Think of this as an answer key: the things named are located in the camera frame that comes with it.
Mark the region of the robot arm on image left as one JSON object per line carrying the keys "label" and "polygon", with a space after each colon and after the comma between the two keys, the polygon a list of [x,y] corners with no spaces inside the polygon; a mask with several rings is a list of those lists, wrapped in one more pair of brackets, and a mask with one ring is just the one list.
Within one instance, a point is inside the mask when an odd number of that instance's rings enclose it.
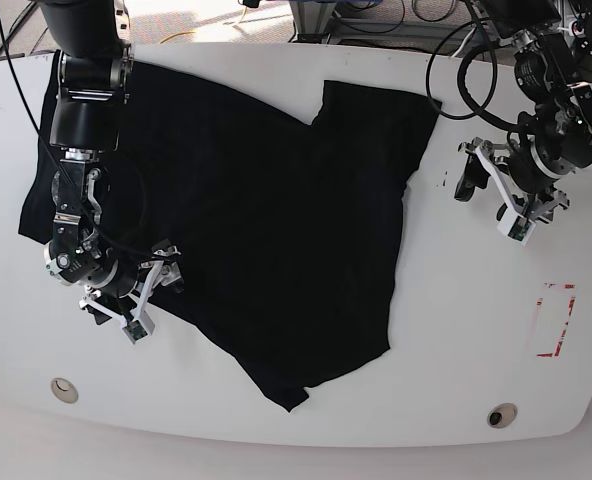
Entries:
{"label": "robot arm on image left", "polygon": [[40,10],[61,49],[49,145],[63,155],[52,180],[55,215],[46,268],[62,284],[83,287],[80,307],[97,323],[115,320],[137,341],[155,328],[146,312],[153,290],[182,277],[180,253],[169,241],[142,252],[101,227],[110,183],[100,157],[118,146],[131,45],[118,35],[112,1],[43,1]]}

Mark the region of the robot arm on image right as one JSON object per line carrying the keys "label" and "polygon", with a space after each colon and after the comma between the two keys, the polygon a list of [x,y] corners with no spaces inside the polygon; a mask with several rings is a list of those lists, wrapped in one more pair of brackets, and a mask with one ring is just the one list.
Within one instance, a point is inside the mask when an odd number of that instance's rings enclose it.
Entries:
{"label": "robot arm on image right", "polygon": [[[483,1],[482,11],[498,35],[461,61],[457,87],[465,104],[488,124],[506,132],[503,145],[481,139],[462,144],[468,154],[454,197],[471,200],[485,189],[492,173],[509,177],[518,193],[506,187],[497,215],[510,211],[518,223],[550,223],[556,209],[569,207],[567,196],[555,186],[560,178],[592,166],[592,89],[583,79],[574,55],[554,26],[561,17],[551,1]],[[533,113],[522,112],[510,123],[489,113],[469,93],[466,75],[474,58],[502,46],[515,48],[514,78],[533,102]]]}

